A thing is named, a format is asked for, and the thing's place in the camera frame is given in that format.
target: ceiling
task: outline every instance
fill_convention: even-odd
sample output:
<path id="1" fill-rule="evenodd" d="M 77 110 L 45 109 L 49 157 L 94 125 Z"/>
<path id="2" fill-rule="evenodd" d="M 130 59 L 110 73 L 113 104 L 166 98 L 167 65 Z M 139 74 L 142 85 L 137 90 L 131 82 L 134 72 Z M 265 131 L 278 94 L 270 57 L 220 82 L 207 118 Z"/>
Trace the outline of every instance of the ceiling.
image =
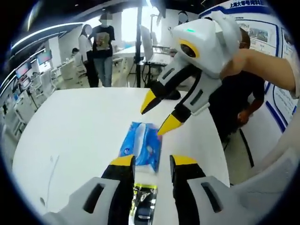
<path id="1" fill-rule="evenodd" d="M 163 0 L 151 0 L 152 5 L 162 4 Z M 120 12 L 124 8 L 136 7 L 140 4 L 140 0 L 44 0 L 40 2 L 36 2 L 34 0 L 26 0 L 28 4 L 24 4 L 21 6 L 24 11 L 20 11 L 20 13 L 16 12 L 16 15 L 13 15 L 15 18 L 19 18 L 19 26 L 18 29 L 12 32 L 12 36 L 10 36 L 12 41 L 11 43 L 15 43 L 21 38 L 46 27 L 53 26 L 56 24 L 63 24 L 69 22 L 82 22 L 88 19 L 93 18 L 98 15 L 99 12 L 102 12 L 102 9 L 105 8 L 107 11 L 111 13 Z M 196 14 L 201 13 L 207 8 L 210 8 L 216 4 L 224 2 L 224 0 L 164 0 L 166 8 L 168 9 L 176 9 L 176 10 L 184 10 L 188 12 L 193 12 Z M 60 33 L 63 31 L 70 31 L 74 28 L 74 26 L 68 26 L 63 28 L 53 29 L 50 32 L 44 33 L 44 37 L 54 34 Z M 23 50 L 21 53 L 18 53 L 12 60 L 9 62 L 9 66 L 7 67 L 6 74 L 9 73 L 10 70 L 18 66 L 20 63 L 25 61 L 30 55 L 32 55 L 43 42 L 45 42 L 47 38 L 37 41 L 35 44 Z M 16 52 L 20 52 L 22 48 L 30 44 L 33 40 L 28 40 L 27 43 L 23 43 L 16 47 L 12 52 L 3 54 L 3 47 L 1 49 L 2 58 L 1 60 L 5 60 L 11 58 Z"/>

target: floor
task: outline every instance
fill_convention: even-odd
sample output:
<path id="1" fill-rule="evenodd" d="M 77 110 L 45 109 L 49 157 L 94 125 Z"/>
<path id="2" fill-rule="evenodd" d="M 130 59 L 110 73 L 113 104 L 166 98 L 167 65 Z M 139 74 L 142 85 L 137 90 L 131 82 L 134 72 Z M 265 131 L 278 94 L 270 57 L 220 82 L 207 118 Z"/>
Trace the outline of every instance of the floor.
<path id="1" fill-rule="evenodd" d="M 130 74 L 129 69 L 126 66 L 124 68 L 124 74 L 121 75 L 121 72 L 117 68 L 113 68 L 112 75 L 112 86 L 113 87 L 136 87 L 136 77 L 135 74 Z M 184 85 L 181 85 L 178 89 L 182 91 L 188 91 L 189 87 L 193 84 L 193 78 L 187 80 Z M 61 76 L 55 81 L 55 85 L 59 89 L 73 89 L 73 88 L 88 88 L 89 83 L 86 76 L 79 78 L 78 82 L 73 81 L 64 81 Z M 141 80 L 141 87 L 144 87 L 145 83 Z M 246 146 L 243 142 L 243 139 L 239 132 L 232 134 L 230 136 L 230 141 L 227 144 L 224 144 L 225 148 L 225 157 L 227 160 L 227 166 L 229 171 L 230 183 L 232 185 L 239 184 L 247 179 L 248 171 L 251 169 L 251 164 L 249 161 L 249 156 L 247 153 Z"/>

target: poster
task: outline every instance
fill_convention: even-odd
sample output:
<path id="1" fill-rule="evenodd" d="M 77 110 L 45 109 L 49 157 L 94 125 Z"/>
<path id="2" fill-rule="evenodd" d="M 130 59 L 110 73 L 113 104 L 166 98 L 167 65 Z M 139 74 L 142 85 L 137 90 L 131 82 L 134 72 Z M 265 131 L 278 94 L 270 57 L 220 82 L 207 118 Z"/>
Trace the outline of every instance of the poster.
<path id="1" fill-rule="evenodd" d="M 250 49 L 259 52 L 278 56 L 278 26 L 275 24 L 255 21 L 255 20 L 236 20 L 239 26 L 244 29 L 250 36 Z M 265 94 L 270 87 L 268 81 L 264 84 Z"/>
<path id="2" fill-rule="evenodd" d="M 281 28 L 282 33 L 282 55 L 284 59 L 291 59 L 294 52 L 293 40 L 284 28 Z M 274 104 L 282 117 L 283 121 L 287 125 L 297 109 L 297 99 L 293 99 L 290 92 L 279 87 L 273 88 Z"/>

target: plastic packaging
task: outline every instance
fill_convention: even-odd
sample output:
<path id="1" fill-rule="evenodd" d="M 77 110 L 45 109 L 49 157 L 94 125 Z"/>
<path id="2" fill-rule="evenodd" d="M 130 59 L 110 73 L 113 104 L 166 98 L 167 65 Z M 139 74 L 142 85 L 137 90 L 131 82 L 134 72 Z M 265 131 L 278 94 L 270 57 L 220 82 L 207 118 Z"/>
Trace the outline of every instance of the plastic packaging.
<path id="1" fill-rule="evenodd" d="M 161 143 L 162 137 L 158 136 L 158 129 L 153 124 L 132 122 L 119 156 L 134 154 L 135 165 L 151 165 L 157 172 Z"/>

